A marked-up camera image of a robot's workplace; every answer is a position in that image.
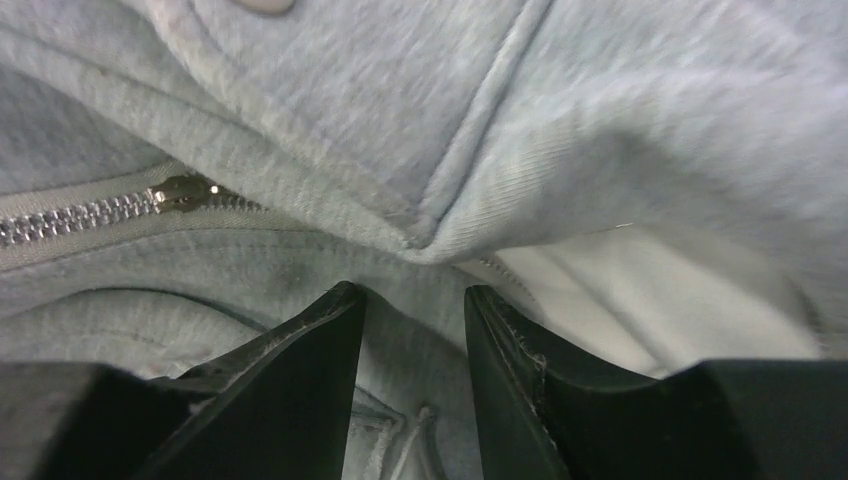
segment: zipper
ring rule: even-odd
[[[202,176],[176,175],[140,192],[0,219],[0,248],[33,244],[148,215],[188,213],[201,208],[265,210]]]

